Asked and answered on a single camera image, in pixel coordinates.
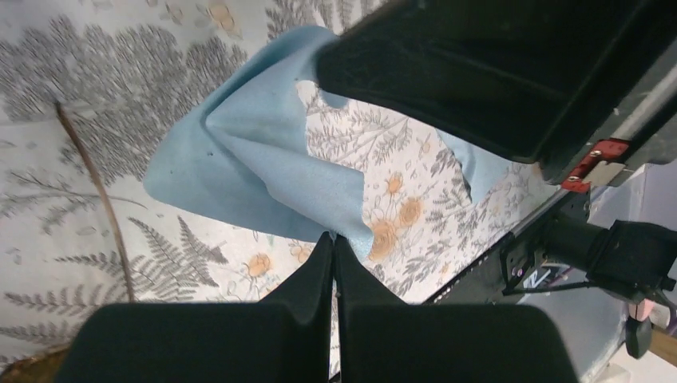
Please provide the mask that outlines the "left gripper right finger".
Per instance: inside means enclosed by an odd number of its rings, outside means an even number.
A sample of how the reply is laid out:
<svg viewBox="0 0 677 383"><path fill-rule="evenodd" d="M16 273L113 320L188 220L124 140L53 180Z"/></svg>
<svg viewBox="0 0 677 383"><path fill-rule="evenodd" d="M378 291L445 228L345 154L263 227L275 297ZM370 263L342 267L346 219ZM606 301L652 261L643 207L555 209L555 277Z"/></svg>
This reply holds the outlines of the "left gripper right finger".
<svg viewBox="0 0 677 383"><path fill-rule="evenodd" d="M334 241L344 382L575 382L560 333L522 305L411 305Z"/></svg>

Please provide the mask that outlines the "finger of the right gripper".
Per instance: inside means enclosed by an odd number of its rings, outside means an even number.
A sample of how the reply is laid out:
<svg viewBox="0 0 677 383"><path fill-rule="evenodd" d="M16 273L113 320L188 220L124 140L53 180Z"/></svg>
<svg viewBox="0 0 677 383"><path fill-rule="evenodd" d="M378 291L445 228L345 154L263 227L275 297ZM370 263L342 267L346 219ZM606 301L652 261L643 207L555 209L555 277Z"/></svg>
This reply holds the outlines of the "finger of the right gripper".
<svg viewBox="0 0 677 383"><path fill-rule="evenodd" d="M390 1L321 50L317 76L532 163L579 148L675 37L673 1Z"/></svg>

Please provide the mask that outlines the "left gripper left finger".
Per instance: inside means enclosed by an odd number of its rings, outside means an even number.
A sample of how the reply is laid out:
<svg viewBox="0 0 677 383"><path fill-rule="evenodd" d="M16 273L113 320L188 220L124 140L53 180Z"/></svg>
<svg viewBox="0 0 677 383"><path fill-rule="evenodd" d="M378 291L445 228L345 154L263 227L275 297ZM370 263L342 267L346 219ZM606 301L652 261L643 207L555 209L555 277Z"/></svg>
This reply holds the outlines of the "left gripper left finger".
<svg viewBox="0 0 677 383"><path fill-rule="evenodd" d="M334 241L258 302L129 303L97 310L58 382L325 382Z"/></svg>

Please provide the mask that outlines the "small light blue cloth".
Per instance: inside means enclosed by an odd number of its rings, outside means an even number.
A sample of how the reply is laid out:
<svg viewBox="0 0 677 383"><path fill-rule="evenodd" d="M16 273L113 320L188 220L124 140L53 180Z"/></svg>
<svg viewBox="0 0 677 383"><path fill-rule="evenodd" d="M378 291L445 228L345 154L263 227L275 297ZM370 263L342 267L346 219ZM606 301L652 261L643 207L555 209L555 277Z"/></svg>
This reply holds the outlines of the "small light blue cloth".
<svg viewBox="0 0 677 383"><path fill-rule="evenodd" d="M262 48L160 142L143 186L155 200L238 227L301 241L331 231L359 259L374 244L362 217L364 175L307 152L296 85L316 81L337 36L296 27Z"/></svg>

